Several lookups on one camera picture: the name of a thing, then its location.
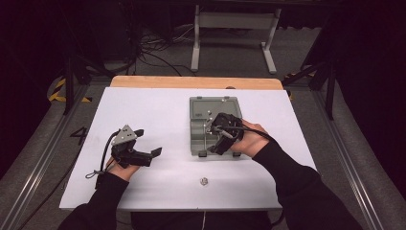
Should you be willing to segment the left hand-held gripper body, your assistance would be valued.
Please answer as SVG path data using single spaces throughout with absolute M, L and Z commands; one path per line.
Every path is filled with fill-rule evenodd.
M 129 165 L 149 167 L 152 161 L 150 153 L 141 152 L 134 149 L 136 137 L 129 125 L 125 125 L 113 140 L 111 155 L 123 168 Z

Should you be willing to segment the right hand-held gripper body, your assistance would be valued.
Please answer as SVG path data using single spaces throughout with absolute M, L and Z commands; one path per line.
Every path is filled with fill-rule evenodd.
M 243 138 L 242 121 L 233 114 L 218 113 L 209 121 L 206 132 L 217 137 L 214 146 L 219 146 L 224 153 L 237 141 Z

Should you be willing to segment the grey metal tray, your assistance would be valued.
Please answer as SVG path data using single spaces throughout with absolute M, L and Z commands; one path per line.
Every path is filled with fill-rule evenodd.
M 191 97 L 190 98 L 190 132 L 191 132 L 191 152 L 193 156 L 208 157 L 218 155 L 207 151 L 213 146 L 217 137 L 208 134 L 206 128 L 209 121 L 213 120 L 218 113 L 233 114 L 242 119 L 237 97 Z M 227 150 L 223 155 L 240 157 L 241 153 Z

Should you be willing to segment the person's left hand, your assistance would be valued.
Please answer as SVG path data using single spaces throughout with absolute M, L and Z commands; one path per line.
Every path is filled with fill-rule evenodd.
M 106 163 L 106 168 L 109 173 L 129 182 L 132 175 L 140 169 L 140 166 L 129 165 L 126 168 L 123 168 L 113 158 L 110 158 Z

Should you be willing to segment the person's right hand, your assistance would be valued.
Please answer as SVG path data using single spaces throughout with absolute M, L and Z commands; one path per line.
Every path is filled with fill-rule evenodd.
M 245 131 L 243 139 L 231 146 L 232 151 L 241 152 L 253 158 L 263 147 L 269 143 L 265 137 L 253 131 Z

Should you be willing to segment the white board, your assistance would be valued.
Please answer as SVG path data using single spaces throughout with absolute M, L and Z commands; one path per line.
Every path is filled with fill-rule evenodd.
M 136 150 L 162 153 L 131 178 L 119 204 L 126 211 L 269 210 L 279 207 L 268 171 L 242 155 L 193 156 L 190 98 L 237 97 L 242 116 L 261 124 L 293 159 L 314 161 L 283 90 L 105 88 L 60 208 L 74 209 L 95 191 L 93 172 L 110 154 L 106 142 L 119 128 L 143 129 Z M 209 184 L 202 186 L 206 177 Z

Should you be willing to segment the wooden table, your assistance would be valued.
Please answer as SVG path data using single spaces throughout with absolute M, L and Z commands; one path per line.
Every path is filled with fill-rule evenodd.
M 116 76 L 110 85 L 133 88 L 283 90 L 282 83 L 277 79 L 256 78 Z

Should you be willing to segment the person's torso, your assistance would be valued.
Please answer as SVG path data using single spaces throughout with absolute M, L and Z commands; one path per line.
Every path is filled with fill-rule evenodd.
M 134 230 L 271 230 L 265 211 L 133 212 Z

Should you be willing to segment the black tripod stand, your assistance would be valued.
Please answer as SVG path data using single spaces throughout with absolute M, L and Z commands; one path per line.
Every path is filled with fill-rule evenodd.
M 333 97 L 336 82 L 335 63 L 333 61 L 320 62 L 306 67 L 296 74 L 288 74 L 287 78 L 282 80 L 282 85 L 287 86 L 299 79 L 313 74 L 312 80 L 308 83 L 308 87 L 312 91 L 320 91 L 323 85 L 327 86 L 325 111 L 330 120 L 333 119 Z
M 70 54 L 65 58 L 65 110 L 64 115 L 67 115 L 75 104 L 75 89 L 74 89 L 74 79 L 82 85 L 87 85 L 91 81 L 89 71 L 87 67 L 92 67 L 97 72 L 101 73 L 103 76 L 107 76 L 113 79 L 116 74 L 112 71 L 107 70 L 105 67 L 97 64 L 96 62 L 82 57 L 77 54 Z

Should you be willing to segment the grey metal stand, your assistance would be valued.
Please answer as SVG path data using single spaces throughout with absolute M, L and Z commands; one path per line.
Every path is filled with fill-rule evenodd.
M 200 57 L 200 29 L 245 29 L 267 30 L 268 38 L 260 44 L 265 63 L 270 74 L 276 74 L 277 69 L 270 48 L 277 30 L 281 9 L 272 13 L 242 13 L 242 12 L 212 12 L 202 11 L 199 5 L 194 10 L 194 42 L 192 47 L 191 70 L 197 72 Z

